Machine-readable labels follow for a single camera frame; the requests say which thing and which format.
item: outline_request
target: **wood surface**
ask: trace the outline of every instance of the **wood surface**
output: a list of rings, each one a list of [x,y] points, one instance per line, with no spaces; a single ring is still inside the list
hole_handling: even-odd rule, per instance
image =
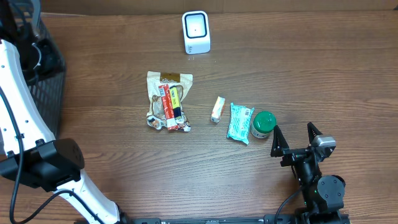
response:
[[[211,52],[186,55],[181,17],[46,17],[68,65],[62,138],[80,145],[98,188],[132,217],[250,217],[275,213],[298,183],[272,137],[226,139],[231,102],[273,112],[291,148],[308,144],[306,124],[332,134],[320,163],[346,183],[352,223],[398,219],[398,13],[212,14]],[[192,73],[182,105],[190,133],[146,124],[147,71]],[[217,125],[217,96],[227,107]],[[0,179],[0,223],[13,182]],[[18,220],[51,193],[21,186]],[[303,206],[301,196],[282,213]],[[56,198],[32,223],[81,218]]]
[[[81,15],[392,10],[398,0],[42,0],[42,11]]]

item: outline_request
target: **barcode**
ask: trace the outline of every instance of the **barcode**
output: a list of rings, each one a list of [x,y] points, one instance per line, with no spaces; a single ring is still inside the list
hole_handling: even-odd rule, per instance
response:
[[[166,96],[166,94],[164,93],[164,89],[163,88],[159,88],[159,91],[160,91],[160,96],[161,97]]]

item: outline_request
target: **teal package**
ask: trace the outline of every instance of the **teal package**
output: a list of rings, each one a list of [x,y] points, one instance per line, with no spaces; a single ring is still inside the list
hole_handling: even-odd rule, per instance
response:
[[[238,106],[231,103],[231,122],[229,123],[227,138],[233,138],[249,144],[250,119],[254,108]]]

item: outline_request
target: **plastic bag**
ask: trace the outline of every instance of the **plastic bag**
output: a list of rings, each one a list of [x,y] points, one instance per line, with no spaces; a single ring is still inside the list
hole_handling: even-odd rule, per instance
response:
[[[147,124],[158,130],[189,132],[191,125],[182,111],[182,100],[193,83],[191,74],[148,72],[147,86],[150,101]]]
[[[238,106],[231,103],[231,122],[229,123],[227,138],[233,138],[249,144],[250,119],[254,108]]]

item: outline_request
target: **wall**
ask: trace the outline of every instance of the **wall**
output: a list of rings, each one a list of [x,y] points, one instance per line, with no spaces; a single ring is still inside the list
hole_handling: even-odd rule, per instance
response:
[[[42,0],[42,11],[83,15],[391,10],[398,0]]]

